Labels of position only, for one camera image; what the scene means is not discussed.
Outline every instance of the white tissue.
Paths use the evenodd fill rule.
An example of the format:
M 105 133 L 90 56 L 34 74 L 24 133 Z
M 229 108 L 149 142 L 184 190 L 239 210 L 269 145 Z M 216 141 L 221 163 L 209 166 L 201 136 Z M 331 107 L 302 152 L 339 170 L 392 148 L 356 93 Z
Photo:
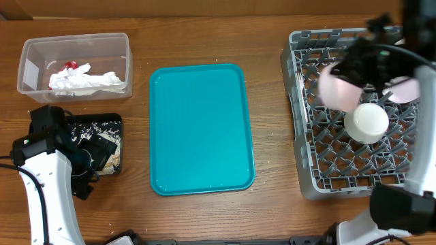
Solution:
M 48 86 L 53 90 L 99 87 L 98 89 L 89 89 L 74 92 L 56 92 L 56 95 L 83 96 L 91 95 L 98 90 L 113 93 L 124 93 L 121 88 L 102 88 L 103 86 L 121 85 L 124 83 L 115 75 L 113 71 L 105 73 L 102 76 L 90 76 L 88 74 L 85 74 L 90 69 L 91 66 L 89 64 L 81 65 L 77 69 L 65 68 L 59 73 L 51 75 L 50 83 L 48 84 Z

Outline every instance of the blue tray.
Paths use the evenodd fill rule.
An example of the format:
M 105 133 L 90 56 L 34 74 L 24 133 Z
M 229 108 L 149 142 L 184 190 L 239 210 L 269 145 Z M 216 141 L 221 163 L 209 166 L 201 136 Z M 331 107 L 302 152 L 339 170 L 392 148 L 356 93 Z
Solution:
M 150 78 L 150 179 L 160 195 L 234 191 L 255 178 L 244 73 L 234 64 Z

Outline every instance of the pink object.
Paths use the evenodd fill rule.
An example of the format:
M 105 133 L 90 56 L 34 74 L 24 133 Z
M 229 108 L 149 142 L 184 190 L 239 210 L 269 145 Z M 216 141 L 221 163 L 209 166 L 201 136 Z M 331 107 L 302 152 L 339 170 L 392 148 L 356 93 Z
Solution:
M 391 83 L 396 84 L 397 82 L 404 81 L 408 77 L 397 77 L 391 80 Z M 389 100 L 394 103 L 409 103 L 420 97 L 420 85 L 416 79 L 410 79 L 398 85 L 394 85 L 390 88 L 383 90 L 383 95 L 388 92 L 392 92 Z
M 332 67 L 326 66 L 318 79 L 318 93 L 322 103 L 334 110 L 349 112 L 357 108 L 363 89 L 330 74 Z

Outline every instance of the crumpled paper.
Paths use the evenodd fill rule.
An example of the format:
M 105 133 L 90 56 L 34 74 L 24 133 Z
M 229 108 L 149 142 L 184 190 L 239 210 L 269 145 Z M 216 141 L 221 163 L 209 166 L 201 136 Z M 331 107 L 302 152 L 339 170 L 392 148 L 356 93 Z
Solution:
M 122 82 L 113 71 L 102 76 L 90 76 L 85 74 L 91 69 L 89 64 L 79 66 L 77 69 L 65 68 L 59 73 L 52 74 L 48 86 L 52 90 L 74 88 L 96 88 L 82 91 L 59 91 L 56 95 L 83 96 L 92 95 L 101 90 L 113 93 L 124 93 L 121 88 L 102 88 L 104 86 L 121 85 Z

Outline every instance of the wooden table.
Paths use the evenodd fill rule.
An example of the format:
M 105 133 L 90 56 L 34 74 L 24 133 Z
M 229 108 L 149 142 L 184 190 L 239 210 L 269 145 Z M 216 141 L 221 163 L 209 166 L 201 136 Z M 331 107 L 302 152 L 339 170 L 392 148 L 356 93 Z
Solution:
M 103 177 L 87 201 L 74 198 L 85 240 L 133 229 L 144 239 L 286 239 L 323 233 L 368 208 L 368 198 L 309 201 L 300 193 L 294 130 L 279 55 L 292 31 L 363 27 L 370 16 L 267 16 L 0 22 L 0 155 L 27 134 L 41 106 L 16 90 L 24 42 L 34 37 L 124 32 L 134 56 L 129 99 L 60 103 L 75 114 L 116 112 L 124 122 L 123 172 Z M 246 191 L 162 197 L 149 180 L 149 78 L 160 67 L 232 62 L 246 77 L 256 179 Z M 0 244 L 29 244 L 20 176 L 0 169 Z M 409 238 L 434 244 L 436 235 Z

